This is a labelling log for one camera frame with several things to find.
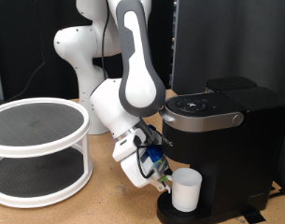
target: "white plastic stand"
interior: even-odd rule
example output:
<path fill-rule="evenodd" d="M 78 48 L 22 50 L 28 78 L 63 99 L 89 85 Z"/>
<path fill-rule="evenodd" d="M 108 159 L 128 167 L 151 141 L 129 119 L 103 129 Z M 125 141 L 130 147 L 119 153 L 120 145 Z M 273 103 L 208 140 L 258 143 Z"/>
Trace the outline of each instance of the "white plastic stand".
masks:
<path fill-rule="evenodd" d="M 89 154 L 89 142 L 87 135 L 91 123 L 88 112 L 83 106 L 63 99 L 32 98 L 32 99 L 20 100 L 9 104 L 1 105 L 0 113 L 19 105 L 40 104 L 40 103 L 71 106 L 83 116 L 83 122 L 75 132 L 69 134 L 68 136 L 65 136 L 59 140 L 48 142 L 42 145 L 26 146 L 26 147 L 11 147 L 11 146 L 0 145 L 0 161 L 3 158 L 40 157 L 54 152 L 58 152 L 68 147 L 72 147 L 83 154 L 84 172 L 82 176 L 72 185 L 68 186 L 65 189 L 44 196 L 23 198 L 23 197 L 13 197 L 0 192 L 0 204 L 3 204 L 5 206 L 18 207 L 18 208 L 33 208 L 33 207 L 42 207 L 53 203 L 58 203 L 64 199 L 69 198 L 70 196 L 77 193 L 80 189 L 82 189 L 89 181 L 92 175 L 93 163 Z"/>

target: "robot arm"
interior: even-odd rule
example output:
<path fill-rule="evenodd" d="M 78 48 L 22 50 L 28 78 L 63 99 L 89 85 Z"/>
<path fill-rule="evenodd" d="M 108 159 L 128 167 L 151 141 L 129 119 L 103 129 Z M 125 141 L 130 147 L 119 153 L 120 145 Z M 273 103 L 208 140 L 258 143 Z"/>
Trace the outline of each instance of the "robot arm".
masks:
<path fill-rule="evenodd" d="M 156 74 L 150 59 L 147 19 L 151 1 L 108 2 L 118 24 L 121 40 L 121 104 L 128 113 L 136 117 L 149 117 L 161 109 L 165 100 L 164 84 Z"/>
<path fill-rule="evenodd" d="M 161 181 L 168 161 L 156 147 L 162 137 L 142 119 L 157 113 L 165 99 L 164 84 L 150 59 L 146 21 L 151 0 L 108 0 L 108 4 L 118 25 L 123 77 L 107 79 L 93 92 L 93 109 L 116 140 L 113 158 L 132 183 L 138 188 L 152 184 L 162 191 L 168 189 Z"/>

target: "coffee machine control panel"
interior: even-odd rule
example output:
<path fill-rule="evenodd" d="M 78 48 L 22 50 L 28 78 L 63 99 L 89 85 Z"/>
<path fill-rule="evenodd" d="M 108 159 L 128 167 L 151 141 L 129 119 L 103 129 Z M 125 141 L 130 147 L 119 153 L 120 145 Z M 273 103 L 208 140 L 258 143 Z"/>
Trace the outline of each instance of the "coffee machine control panel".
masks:
<path fill-rule="evenodd" d="M 221 92 L 175 96 L 168 99 L 165 106 L 186 117 L 207 117 L 246 110 Z"/>
<path fill-rule="evenodd" d="M 194 100 L 192 98 L 180 99 L 176 102 L 176 106 L 187 112 L 203 111 L 207 109 L 207 104 L 202 100 Z"/>

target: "black cable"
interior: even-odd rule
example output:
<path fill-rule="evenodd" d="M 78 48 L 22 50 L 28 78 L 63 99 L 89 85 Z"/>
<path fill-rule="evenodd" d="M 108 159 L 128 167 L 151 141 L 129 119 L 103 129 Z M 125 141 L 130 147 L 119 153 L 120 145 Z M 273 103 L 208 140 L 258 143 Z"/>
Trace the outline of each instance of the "black cable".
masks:
<path fill-rule="evenodd" d="M 105 32 L 106 32 L 106 29 L 107 29 L 107 23 L 108 23 L 108 20 L 109 20 L 109 7 L 108 7 L 108 2 L 107 2 L 107 21 L 106 21 L 106 25 L 105 25 L 105 28 L 104 28 L 104 32 L 103 32 L 103 41 L 102 41 L 102 64 L 103 64 L 103 70 L 104 70 L 104 79 L 106 80 L 107 77 L 106 77 L 106 70 L 105 70 L 105 62 L 104 62 L 104 51 L 105 51 Z"/>
<path fill-rule="evenodd" d="M 140 146 L 136 149 L 136 161 L 138 163 L 138 167 L 139 167 L 139 171 L 141 173 L 141 175 L 148 179 L 150 178 L 153 174 L 154 174 L 154 170 L 150 170 L 149 173 L 147 175 L 144 175 L 143 171 L 142 171 L 142 167 L 141 167 L 141 163 L 140 163 L 140 157 L 139 157 L 139 149 L 142 147 L 161 147 L 162 145 L 152 145 L 152 146 Z"/>
<path fill-rule="evenodd" d="M 45 61 L 45 56 L 43 54 L 43 50 L 44 50 L 44 44 L 43 44 L 43 34 L 42 34 L 42 29 L 41 29 L 41 24 L 40 24 L 40 19 L 39 19 L 39 15 L 38 15 L 38 6 L 37 6 L 37 0 L 36 0 L 36 16 L 37 16 L 37 23 L 38 23 L 38 29 L 39 29 L 39 33 L 40 33 L 40 47 L 41 47 L 41 56 L 42 56 L 42 60 L 43 62 L 41 63 L 41 65 L 38 66 L 38 68 L 33 72 L 33 74 L 30 76 L 26 86 L 23 88 L 22 92 L 20 92 L 19 94 L 11 97 L 10 99 L 6 100 L 5 103 L 8 103 L 10 101 L 13 101 L 14 99 L 18 98 L 19 96 L 23 95 L 26 90 L 28 89 L 33 77 L 35 76 L 35 74 L 43 67 L 43 65 L 45 65 L 46 61 Z"/>

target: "white cup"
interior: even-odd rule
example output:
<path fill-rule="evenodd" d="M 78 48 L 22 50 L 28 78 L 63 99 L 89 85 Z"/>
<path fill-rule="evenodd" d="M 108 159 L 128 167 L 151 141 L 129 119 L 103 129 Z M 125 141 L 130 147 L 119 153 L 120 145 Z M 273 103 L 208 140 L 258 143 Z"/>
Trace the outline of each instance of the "white cup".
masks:
<path fill-rule="evenodd" d="M 177 169 L 172 178 L 172 204 L 182 212 L 191 212 L 196 209 L 202 176 L 190 168 Z"/>

